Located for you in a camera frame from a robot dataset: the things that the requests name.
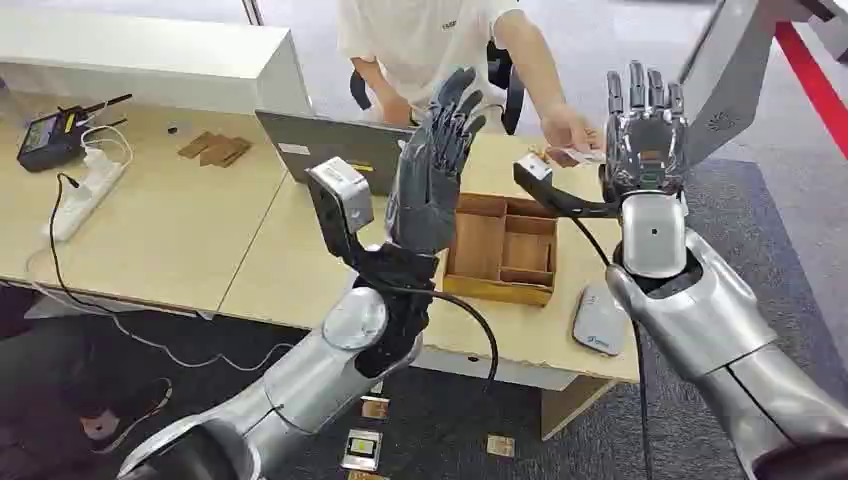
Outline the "person's left hand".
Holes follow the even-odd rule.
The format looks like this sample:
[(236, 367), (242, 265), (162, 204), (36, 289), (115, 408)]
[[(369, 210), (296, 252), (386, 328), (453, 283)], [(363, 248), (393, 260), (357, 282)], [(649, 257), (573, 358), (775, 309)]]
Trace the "person's left hand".
[(588, 119), (566, 104), (553, 105), (540, 114), (543, 134), (548, 143), (546, 154), (562, 167), (578, 164), (568, 150), (583, 154), (605, 149), (602, 133)]

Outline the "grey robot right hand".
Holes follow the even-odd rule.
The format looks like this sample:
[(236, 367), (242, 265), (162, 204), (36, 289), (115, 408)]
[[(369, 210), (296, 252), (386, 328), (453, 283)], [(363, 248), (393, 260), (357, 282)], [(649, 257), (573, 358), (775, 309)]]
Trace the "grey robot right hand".
[(688, 168), (683, 90), (638, 60), (629, 63), (628, 72), (628, 89), (617, 71), (607, 73), (603, 198), (618, 203), (640, 191), (677, 196)]

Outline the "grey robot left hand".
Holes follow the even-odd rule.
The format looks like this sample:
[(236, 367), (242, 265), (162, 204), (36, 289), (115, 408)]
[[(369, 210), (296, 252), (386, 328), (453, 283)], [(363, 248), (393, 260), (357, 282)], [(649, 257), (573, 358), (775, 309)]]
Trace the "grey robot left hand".
[(399, 156), (386, 228), (394, 244), (416, 254), (435, 255), (453, 239), (461, 176), (486, 124), (474, 112), (483, 99), (475, 79), (474, 68), (459, 68), (442, 83)]

